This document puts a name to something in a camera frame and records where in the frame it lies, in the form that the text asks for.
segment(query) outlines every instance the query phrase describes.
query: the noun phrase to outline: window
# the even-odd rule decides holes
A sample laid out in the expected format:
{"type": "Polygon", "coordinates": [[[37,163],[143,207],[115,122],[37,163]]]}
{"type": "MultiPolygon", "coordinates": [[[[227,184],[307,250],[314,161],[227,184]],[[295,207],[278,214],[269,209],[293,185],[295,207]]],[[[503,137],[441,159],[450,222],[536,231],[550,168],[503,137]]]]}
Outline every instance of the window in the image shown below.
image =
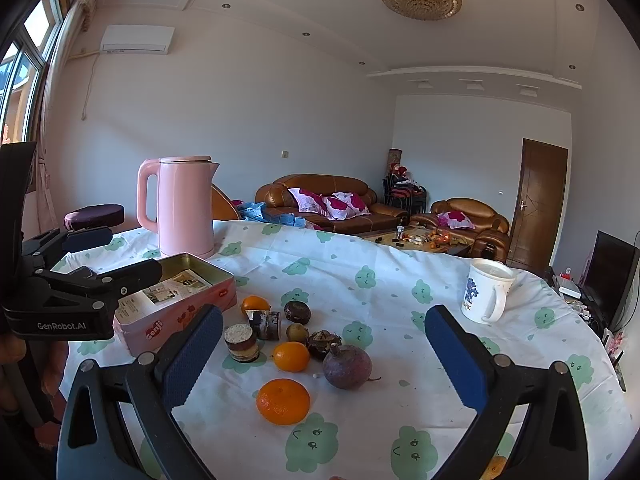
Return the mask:
{"type": "Polygon", "coordinates": [[[4,54],[0,64],[0,144],[31,139],[38,92],[61,24],[57,0],[41,0],[4,54]]]}

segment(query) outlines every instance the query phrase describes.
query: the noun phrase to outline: round stool seat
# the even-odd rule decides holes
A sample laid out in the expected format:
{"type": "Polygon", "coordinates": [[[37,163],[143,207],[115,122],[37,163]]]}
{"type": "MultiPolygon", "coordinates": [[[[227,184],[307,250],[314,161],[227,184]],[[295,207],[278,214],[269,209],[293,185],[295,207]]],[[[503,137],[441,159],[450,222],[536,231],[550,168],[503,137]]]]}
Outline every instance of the round stool seat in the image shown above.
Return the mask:
{"type": "Polygon", "coordinates": [[[89,205],[67,213],[65,227],[68,231],[92,227],[114,227],[124,222],[124,208],[118,204],[89,205]]]}

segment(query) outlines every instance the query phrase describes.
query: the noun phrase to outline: air conditioner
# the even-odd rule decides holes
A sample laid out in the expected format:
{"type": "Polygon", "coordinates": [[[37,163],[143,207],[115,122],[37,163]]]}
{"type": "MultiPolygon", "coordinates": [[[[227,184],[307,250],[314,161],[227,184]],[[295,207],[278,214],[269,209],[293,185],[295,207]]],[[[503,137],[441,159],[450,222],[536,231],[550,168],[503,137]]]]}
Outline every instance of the air conditioner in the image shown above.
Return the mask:
{"type": "Polygon", "coordinates": [[[173,27],[158,25],[109,25],[100,42],[100,52],[166,54],[174,30],[173,27]]]}

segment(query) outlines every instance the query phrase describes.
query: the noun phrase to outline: pink electric kettle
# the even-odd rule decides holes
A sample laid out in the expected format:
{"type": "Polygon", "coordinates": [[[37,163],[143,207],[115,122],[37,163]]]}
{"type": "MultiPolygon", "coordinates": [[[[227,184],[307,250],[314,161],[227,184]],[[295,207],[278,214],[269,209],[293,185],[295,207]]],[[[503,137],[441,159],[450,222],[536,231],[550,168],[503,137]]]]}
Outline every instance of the pink electric kettle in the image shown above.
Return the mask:
{"type": "Polygon", "coordinates": [[[209,258],[213,247],[211,179],[219,164],[207,155],[145,160],[138,170],[138,222],[158,233],[162,256],[209,258]],[[146,181],[158,176],[158,220],[146,216],[146,181]]]}

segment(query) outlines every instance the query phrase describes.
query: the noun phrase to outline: white mug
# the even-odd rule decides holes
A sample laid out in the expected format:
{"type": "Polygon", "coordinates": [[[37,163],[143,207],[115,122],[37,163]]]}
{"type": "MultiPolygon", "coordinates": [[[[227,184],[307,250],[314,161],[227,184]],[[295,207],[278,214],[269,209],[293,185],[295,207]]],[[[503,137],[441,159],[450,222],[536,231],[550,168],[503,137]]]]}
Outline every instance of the white mug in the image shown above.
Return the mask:
{"type": "Polygon", "coordinates": [[[476,323],[498,321],[504,312],[514,272],[500,262],[475,258],[471,261],[462,300],[462,314],[476,323]]]}

